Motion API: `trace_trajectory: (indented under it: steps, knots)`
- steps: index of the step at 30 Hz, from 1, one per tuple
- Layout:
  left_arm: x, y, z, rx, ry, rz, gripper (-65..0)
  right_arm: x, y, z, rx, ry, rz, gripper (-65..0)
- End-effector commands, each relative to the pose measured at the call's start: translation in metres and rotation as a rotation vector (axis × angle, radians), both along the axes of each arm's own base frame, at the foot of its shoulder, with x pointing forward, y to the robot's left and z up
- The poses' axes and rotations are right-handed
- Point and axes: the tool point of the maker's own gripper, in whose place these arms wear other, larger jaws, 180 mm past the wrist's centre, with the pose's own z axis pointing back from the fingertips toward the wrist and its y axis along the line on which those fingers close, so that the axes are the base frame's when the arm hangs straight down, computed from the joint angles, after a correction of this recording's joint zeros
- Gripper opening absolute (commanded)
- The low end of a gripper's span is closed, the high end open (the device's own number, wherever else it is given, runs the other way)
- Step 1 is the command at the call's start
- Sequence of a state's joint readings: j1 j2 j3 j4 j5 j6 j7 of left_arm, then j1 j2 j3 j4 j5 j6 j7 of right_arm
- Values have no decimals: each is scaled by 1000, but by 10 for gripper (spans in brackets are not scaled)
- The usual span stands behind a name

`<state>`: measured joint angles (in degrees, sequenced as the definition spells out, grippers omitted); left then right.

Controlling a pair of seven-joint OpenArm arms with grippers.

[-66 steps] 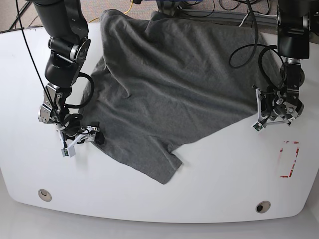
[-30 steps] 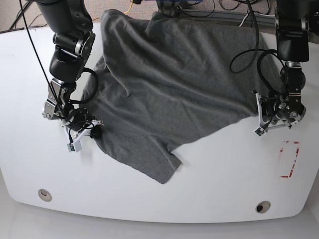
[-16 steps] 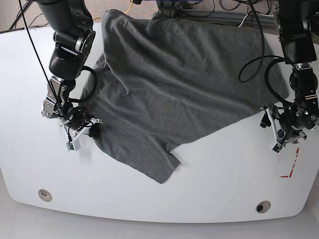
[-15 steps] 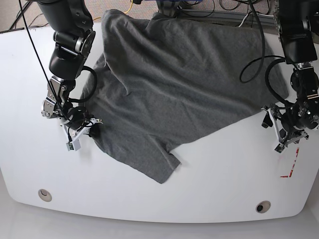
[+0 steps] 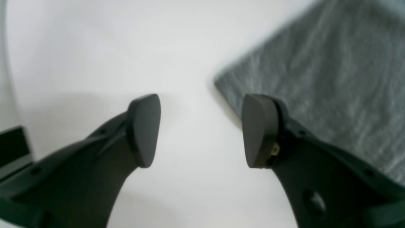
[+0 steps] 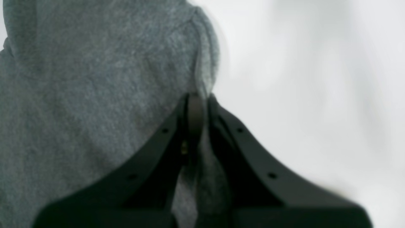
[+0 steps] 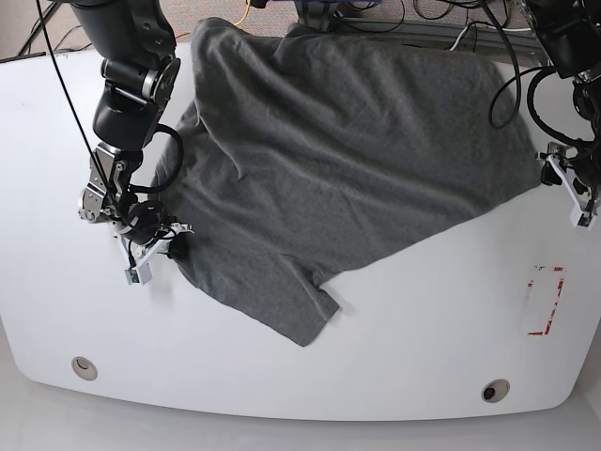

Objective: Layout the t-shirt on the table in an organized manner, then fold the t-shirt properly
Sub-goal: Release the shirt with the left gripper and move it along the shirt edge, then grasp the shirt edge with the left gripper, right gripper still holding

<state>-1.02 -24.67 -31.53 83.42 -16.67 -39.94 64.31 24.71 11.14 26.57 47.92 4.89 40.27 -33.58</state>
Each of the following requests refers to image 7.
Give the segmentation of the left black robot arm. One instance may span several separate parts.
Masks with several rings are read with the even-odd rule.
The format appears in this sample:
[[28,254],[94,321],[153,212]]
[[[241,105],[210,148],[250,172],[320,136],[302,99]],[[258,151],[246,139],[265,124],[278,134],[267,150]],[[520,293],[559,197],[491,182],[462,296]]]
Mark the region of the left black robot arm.
[[[521,1],[530,30],[549,64],[534,68],[526,96],[538,128],[553,140],[537,155],[541,183],[564,186],[574,207],[575,227],[590,229],[600,208],[600,3],[598,1]],[[588,121],[593,139],[571,138],[550,127],[535,108],[539,84],[548,76],[573,80],[572,102]]]

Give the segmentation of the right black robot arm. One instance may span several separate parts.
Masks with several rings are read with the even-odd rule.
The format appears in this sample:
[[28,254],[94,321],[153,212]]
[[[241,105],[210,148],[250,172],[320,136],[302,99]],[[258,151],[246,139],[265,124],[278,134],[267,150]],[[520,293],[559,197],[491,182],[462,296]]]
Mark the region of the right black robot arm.
[[[176,181],[184,157],[179,134],[160,122],[180,69],[177,40],[157,1],[73,1],[70,6],[103,58],[104,80],[93,119],[100,142],[90,155],[79,214],[91,224],[113,225],[135,268],[133,246],[164,252],[183,230],[158,199]],[[175,167],[154,186],[136,185],[131,177],[157,133],[173,140]]]

